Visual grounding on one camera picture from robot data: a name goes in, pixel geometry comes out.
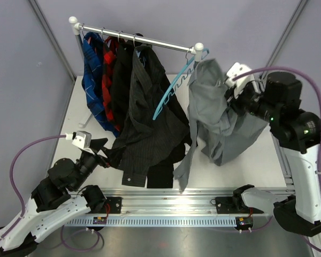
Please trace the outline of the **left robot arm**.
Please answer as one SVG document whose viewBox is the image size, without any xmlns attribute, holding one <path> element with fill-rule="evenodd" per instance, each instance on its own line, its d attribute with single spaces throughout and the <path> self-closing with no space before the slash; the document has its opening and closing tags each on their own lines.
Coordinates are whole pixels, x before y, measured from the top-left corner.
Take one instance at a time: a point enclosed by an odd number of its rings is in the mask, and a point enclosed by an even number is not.
<svg viewBox="0 0 321 257">
<path fill-rule="evenodd" d="M 32 191 L 28 201 L 21 202 L 21 211 L 16 217 L 0 227 L 0 256 L 27 256 L 49 234 L 78 216 L 105 213 L 99 219 L 104 223 L 108 215 L 115 212 L 112 201 L 104 196 L 99 186 L 83 184 L 97 166 L 116 168 L 125 147 L 107 149 L 106 138 L 93 140 L 85 132 L 56 138 L 70 140 L 81 150 L 80 158 L 58 160 Z"/>
</svg>

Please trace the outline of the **teal hanger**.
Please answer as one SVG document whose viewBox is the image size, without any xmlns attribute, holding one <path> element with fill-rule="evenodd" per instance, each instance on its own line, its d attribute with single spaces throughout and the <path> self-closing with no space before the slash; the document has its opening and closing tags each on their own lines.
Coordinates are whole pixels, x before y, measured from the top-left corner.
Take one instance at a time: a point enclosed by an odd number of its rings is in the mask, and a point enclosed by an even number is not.
<svg viewBox="0 0 321 257">
<path fill-rule="evenodd" d="M 210 53 L 208 48 L 203 48 L 199 57 L 192 57 L 191 59 L 186 59 L 186 63 L 180 72 L 172 80 L 168 88 L 166 89 L 164 95 L 160 99 L 158 106 L 155 109 L 152 119 L 156 120 L 157 117 L 162 112 L 163 108 L 169 103 L 171 97 L 175 96 L 176 91 L 182 86 L 183 82 L 192 74 L 196 65 L 206 58 Z"/>
</svg>

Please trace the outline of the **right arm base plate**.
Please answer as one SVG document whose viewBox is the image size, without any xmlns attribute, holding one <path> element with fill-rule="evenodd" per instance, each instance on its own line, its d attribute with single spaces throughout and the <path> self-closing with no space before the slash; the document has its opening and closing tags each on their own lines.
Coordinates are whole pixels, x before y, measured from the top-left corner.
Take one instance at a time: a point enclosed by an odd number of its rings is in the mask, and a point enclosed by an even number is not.
<svg viewBox="0 0 321 257">
<path fill-rule="evenodd" d="M 263 214 L 264 212 L 244 205 L 242 200 L 233 196 L 218 196 L 210 200 L 218 214 Z"/>
</svg>

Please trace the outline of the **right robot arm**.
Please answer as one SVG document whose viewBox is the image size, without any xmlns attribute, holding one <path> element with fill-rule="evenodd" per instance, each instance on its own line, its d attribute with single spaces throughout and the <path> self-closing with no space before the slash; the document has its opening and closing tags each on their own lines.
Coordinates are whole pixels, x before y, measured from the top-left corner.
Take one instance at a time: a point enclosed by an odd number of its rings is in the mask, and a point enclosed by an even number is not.
<svg viewBox="0 0 321 257">
<path fill-rule="evenodd" d="M 281 198 L 244 186 L 232 206 L 238 212 L 257 208 L 273 215 L 284 230 L 313 237 L 321 233 L 321 115 L 301 109 L 300 77 L 290 69 L 271 72 L 265 90 L 258 93 L 252 72 L 227 74 L 227 102 L 237 114 L 250 114 L 269 124 L 295 188 L 293 195 Z"/>
</svg>

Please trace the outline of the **grey shirt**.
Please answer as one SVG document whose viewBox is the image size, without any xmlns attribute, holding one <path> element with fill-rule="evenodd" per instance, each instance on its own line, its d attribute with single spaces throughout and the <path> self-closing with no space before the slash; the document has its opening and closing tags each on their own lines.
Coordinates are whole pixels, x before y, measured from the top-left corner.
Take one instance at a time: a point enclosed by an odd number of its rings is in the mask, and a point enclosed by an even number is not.
<svg viewBox="0 0 321 257">
<path fill-rule="evenodd" d="M 197 138 L 206 143 L 202 153 L 209 161 L 222 166 L 253 145 L 267 126 L 265 121 L 248 113 L 238 116 L 227 105 L 225 80 L 226 75 L 215 59 L 201 61 L 190 77 L 187 110 L 192 145 L 173 172 L 182 191 L 188 185 Z"/>
</svg>

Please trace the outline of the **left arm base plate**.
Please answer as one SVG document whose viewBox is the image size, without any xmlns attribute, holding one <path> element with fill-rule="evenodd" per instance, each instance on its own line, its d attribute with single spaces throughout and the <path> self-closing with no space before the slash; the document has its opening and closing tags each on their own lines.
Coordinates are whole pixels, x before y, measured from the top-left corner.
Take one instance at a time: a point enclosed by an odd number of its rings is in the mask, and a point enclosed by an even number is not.
<svg viewBox="0 0 321 257">
<path fill-rule="evenodd" d="M 91 211 L 91 214 L 120 214 L 122 208 L 122 197 L 118 196 L 108 196 L 106 202 L 100 210 Z"/>
</svg>

